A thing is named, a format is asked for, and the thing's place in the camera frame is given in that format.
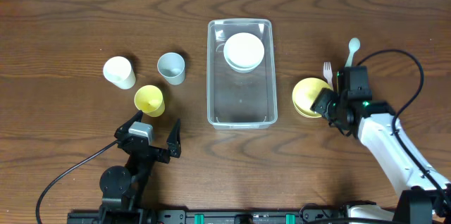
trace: spoon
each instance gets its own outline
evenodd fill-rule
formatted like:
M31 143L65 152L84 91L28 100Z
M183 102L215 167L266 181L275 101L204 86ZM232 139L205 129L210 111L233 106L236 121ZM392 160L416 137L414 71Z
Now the spoon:
M354 53L360 49L360 41L358 38L354 37L350 41L350 55L347 57L345 67L352 66L352 59L354 58Z

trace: yellow plate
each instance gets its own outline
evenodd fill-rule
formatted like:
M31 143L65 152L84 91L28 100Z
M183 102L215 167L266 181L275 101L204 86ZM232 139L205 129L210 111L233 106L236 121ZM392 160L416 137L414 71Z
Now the yellow plate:
M307 78L298 82L292 94L296 111L307 118L320 118L321 115L311 111L310 107L323 88L332 89L327 82L317 78Z

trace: rectangular container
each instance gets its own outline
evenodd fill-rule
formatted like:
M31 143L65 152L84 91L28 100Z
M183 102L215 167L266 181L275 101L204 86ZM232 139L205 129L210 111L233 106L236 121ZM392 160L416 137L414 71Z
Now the rectangular container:
M224 44L246 32L264 45L263 61L249 73L235 72L224 59ZM273 30L264 19L225 19L209 23L206 65L207 117L215 129L264 129L277 121Z

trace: plastic fork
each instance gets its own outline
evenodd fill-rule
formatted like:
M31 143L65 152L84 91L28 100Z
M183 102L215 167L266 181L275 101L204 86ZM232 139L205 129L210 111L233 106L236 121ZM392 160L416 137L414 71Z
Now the plastic fork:
M330 64L330 62L324 62L323 75L324 75L325 79L327 80L327 83L329 84L329 86L330 86L330 87L332 88L332 90L333 90L333 84L332 84L332 65Z

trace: brown wooden surface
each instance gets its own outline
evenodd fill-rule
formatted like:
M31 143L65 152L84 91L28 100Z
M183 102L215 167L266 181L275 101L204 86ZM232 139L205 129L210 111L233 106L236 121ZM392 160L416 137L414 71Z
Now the brown wooden surface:
M268 130L214 130L206 119L206 33L210 20L267 18L273 23L278 121ZM325 120L301 117L291 91L321 77L324 61L343 66L386 48L406 49L423 63L426 82L402 122L423 155L451 177L451 0L0 0L0 223L34 223L35 204L57 175L113 140L135 112L143 85L162 87L166 112L145 117L164 146L182 120L183 154L158 164L147 206L189 209L299 209L397 197L374 157ZM164 82L156 62L168 51L187 58L186 81ZM102 75L125 54L137 83L121 90ZM367 63L375 98L396 109L417 88L414 64L398 55ZM71 209L100 205L99 177L123 165L110 149L48 193L44 223L64 223Z

